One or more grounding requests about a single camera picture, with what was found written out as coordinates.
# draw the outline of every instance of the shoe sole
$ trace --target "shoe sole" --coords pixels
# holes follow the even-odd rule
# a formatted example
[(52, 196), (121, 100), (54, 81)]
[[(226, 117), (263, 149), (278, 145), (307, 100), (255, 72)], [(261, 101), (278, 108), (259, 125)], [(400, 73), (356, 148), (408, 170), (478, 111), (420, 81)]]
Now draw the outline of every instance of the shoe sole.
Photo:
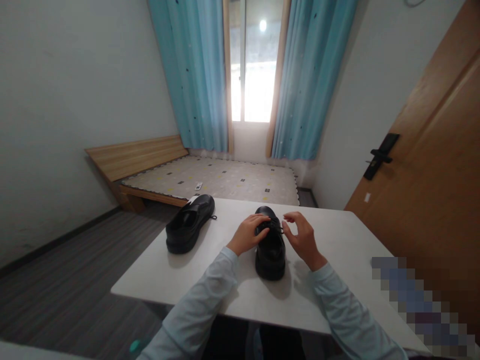
[(265, 269), (260, 265), (260, 258), (257, 252), (255, 255), (255, 270), (258, 276), (260, 276), (262, 279), (277, 281), (284, 277), (285, 262), (283, 263), (283, 267), (281, 269), (278, 269), (278, 270)]
[(205, 218), (200, 222), (200, 225), (196, 228), (195, 233), (193, 234), (191, 239), (188, 240), (186, 243), (178, 246), (172, 246), (172, 245), (169, 245), (169, 243), (167, 242), (166, 248), (168, 249), (168, 252), (175, 255), (181, 255), (181, 254), (186, 254), (190, 250), (192, 250), (195, 244), (197, 243), (197, 240), (199, 239), (200, 230), (202, 230), (205, 223), (210, 219), (214, 211), (215, 211), (215, 203), (212, 204), (211, 209), (208, 212), (208, 216), (205, 216)]

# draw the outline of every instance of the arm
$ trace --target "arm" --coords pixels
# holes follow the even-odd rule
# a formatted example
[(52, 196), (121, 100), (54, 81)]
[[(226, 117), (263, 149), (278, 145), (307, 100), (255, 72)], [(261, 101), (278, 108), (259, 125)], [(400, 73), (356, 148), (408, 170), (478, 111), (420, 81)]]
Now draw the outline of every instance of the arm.
[(284, 218), (297, 224), (298, 235), (292, 234), (285, 221), (282, 222), (283, 232), (312, 271), (313, 292), (342, 350), (351, 359), (407, 359), (405, 351), (387, 335), (320, 254), (314, 230), (304, 216), (289, 212)]
[(237, 285), (236, 267), (240, 254), (267, 236), (268, 229), (255, 236), (255, 228), (269, 219), (256, 214), (240, 224), (232, 240), (200, 280), (163, 320), (161, 329), (143, 349), (139, 360), (189, 359), (195, 355), (209, 337), (210, 327), (222, 300)]

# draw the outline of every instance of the wooden bed leg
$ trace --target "wooden bed leg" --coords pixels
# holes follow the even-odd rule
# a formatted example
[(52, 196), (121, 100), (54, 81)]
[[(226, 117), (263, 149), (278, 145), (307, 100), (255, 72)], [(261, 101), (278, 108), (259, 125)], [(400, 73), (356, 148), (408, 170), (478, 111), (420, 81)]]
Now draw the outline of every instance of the wooden bed leg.
[(133, 212), (133, 213), (141, 213), (145, 210), (145, 204), (141, 197), (133, 196), (125, 193), (120, 193), (120, 206), (123, 210)]

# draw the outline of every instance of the wooden headboard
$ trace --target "wooden headboard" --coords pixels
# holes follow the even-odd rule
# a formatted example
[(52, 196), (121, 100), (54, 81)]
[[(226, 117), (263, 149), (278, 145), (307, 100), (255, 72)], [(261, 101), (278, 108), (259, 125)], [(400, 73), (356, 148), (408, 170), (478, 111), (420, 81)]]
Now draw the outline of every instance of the wooden headboard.
[(189, 154), (180, 135), (92, 147), (85, 151), (111, 182)]

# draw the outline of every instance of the wooden bed frame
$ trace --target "wooden bed frame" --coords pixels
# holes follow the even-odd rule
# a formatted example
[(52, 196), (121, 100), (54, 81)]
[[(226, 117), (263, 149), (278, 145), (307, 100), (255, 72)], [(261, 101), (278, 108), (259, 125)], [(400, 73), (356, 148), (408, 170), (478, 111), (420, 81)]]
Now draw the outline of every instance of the wooden bed frame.
[(120, 184), (118, 180), (184, 157), (180, 135), (125, 142), (85, 149), (123, 210), (140, 213), (143, 199), (182, 207), (187, 200), (140, 190)]

